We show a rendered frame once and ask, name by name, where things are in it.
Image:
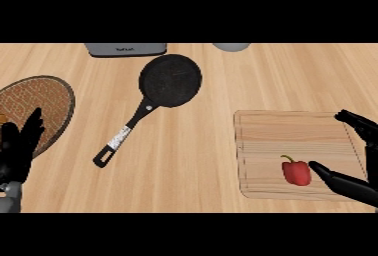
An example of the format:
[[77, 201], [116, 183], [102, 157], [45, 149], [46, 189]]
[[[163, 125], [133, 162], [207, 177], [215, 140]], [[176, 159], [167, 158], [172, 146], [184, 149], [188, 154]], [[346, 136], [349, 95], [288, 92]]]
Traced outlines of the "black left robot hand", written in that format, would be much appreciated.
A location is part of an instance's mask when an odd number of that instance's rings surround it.
[[33, 154], [45, 132], [42, 108], [32, 113], [23, 129], [14, 122], [2, 126], [0, 142], [0, 184], [20, 182], [29, 178]]

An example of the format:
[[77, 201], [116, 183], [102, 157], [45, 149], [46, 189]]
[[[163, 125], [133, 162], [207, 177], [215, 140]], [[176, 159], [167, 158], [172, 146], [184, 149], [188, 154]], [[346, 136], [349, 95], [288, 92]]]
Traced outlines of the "grey rectangular appliance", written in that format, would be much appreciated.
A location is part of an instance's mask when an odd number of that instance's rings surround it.
[[94, 57], [156, 56], [167, 52], [166, 43], [86, 43]]

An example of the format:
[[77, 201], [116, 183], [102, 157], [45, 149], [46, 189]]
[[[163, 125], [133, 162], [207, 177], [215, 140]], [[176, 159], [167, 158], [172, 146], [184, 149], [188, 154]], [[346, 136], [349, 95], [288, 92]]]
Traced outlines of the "black frying pan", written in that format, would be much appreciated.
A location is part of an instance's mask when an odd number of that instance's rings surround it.
[[201, 69], [195, 61], [181, 55], [157, 57], [144, 67], [139, 76], [142, 102], [130, 121], [107, 143], [94, 158], [94, 163], [104, 168], [138, 124], [159, 107], [179, 107], [198, 94], [203, 84]]

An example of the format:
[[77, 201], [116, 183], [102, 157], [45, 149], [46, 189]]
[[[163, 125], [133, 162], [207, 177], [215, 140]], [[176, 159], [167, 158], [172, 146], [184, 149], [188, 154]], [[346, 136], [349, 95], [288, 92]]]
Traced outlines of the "red bell pepper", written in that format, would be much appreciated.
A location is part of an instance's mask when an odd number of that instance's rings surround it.
[[312, 182], [311, 168], [305, 161], [296, 161], [288, 155], [284, 155], [288, 159], [283, 163], [283, 172], [286, 180], [290, 184], [297, 186], [308, 186]]

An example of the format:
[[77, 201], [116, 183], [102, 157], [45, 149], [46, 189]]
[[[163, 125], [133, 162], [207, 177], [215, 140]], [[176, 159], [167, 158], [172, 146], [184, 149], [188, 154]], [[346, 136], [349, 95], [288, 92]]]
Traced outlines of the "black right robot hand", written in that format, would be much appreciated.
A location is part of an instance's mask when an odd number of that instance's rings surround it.
[[378, 123], [346, 109], [336, 114], [334, 118], [352, 126], [361, 139], [367, 143], [368, 180], [364, 181], [359, 178], [333, 171], [317, 161], [311, 161], [309, 166], [333, 192], [378, 209]]

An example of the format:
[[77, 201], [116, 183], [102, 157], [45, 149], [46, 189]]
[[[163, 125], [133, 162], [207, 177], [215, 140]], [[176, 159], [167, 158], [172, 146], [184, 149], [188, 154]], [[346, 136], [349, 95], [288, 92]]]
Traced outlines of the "wooden cutting board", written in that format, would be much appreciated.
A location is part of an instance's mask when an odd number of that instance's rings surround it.
[[234, 115], [241, 193], [250, 199], [348, 202], [318, 176], [306, 186], [284, 178], [283, 164], [317, 161], [367, 178], [365, 143], [331, 112], [240, 110]]

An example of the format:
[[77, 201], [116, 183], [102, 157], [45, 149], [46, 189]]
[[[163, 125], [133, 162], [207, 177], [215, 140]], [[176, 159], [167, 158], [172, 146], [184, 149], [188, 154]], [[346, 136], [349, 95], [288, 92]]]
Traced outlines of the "brown woven oval placemat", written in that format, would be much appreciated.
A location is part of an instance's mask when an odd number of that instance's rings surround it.
[[60, 139], [74, 114], [74, 90], [60, 77], [33, 76], [0, 89], [0, 115], [18, 128], [24, 127], [37, 107], [42, 108], [45, 132], [33, 157], [37, 157]]

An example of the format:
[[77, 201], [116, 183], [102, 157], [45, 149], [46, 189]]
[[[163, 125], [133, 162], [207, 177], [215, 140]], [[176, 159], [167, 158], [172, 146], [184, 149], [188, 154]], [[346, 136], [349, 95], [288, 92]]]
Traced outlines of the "grey round container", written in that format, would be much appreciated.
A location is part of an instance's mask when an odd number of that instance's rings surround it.
[[249, 43], [215, 43], [215, 46], [226, 52], [240, 52], [244, 51], [250, 44]]

